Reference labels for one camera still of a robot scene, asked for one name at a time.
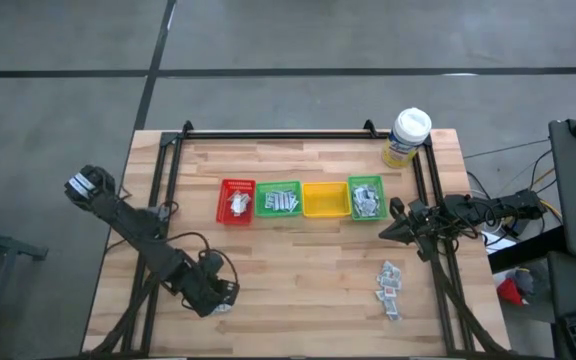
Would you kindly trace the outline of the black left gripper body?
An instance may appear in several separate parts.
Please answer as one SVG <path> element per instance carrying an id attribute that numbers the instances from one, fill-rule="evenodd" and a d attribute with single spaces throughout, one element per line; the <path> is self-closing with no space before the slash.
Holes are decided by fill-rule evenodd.
<path id="1" fill-rule="evenodd" d="M 235 280 L 218 276 L 227 263 Z M 237 299 L 240 285 L 232 261 L 220 250 L 205 249 L 199 252 L 197 261 L 189 259 L 171 280 L 173 293 L 180 293 L 182 306 L 193 310 L 199 317 L 212 315 L 219 307 L 232 307 Z"/>

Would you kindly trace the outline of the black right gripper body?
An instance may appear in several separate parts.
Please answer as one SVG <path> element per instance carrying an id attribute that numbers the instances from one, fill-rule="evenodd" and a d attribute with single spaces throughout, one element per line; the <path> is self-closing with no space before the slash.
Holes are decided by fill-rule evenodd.
<path id="1" fill-rule="evenodd" d="M 419 258 L 423 262 L 430 261 L 433 245 L 430 240 L 429 208 L 421 199 L 410 202 L 408 207 L 409 210 L 406 211 L 399 197 L 390 200 L 390 213 L 394 221 L 396 219 L 408 220 L 409 243 L 406 245 L 415 243 Z"/>

